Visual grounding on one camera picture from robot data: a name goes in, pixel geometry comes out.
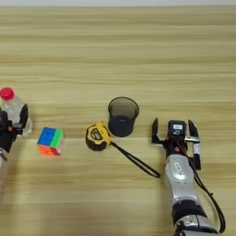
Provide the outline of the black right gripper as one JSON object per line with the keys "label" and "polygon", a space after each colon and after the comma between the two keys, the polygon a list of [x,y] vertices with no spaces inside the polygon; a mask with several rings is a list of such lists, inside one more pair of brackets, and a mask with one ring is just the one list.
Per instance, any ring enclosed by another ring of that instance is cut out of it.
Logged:
{"label": "black right gripper", "polygon": [[162,145],[166,150],[166,157],[169,157],[169,155],[174,155],[174,154],[187,156],[187,150],[188,150],[187,143],[188,142],[194,144],[200,143],[200,139],[198,138],[197,127],[194,124],[194,122],[189,120],[188,126],[189,126],[190,136],[184,138],[183,140],[181,139],[175,140],[170,138],[166,138],[165,140],[159,140],[158,137],[159,120],[155,119],[152,124],[151,142],[153,144]]}

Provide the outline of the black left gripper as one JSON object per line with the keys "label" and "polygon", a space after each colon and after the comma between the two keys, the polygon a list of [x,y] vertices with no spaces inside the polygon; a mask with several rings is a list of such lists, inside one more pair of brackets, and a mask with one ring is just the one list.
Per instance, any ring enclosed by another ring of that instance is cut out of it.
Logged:
{"label": "black left gripper", "polygon": [[19,118],[19,124],[8,124],[5,128],[0,128],[0,148],[7,153],[10,152],[17,136],[23,134],[23,129],[29,118],[28,104],[22,107]]}

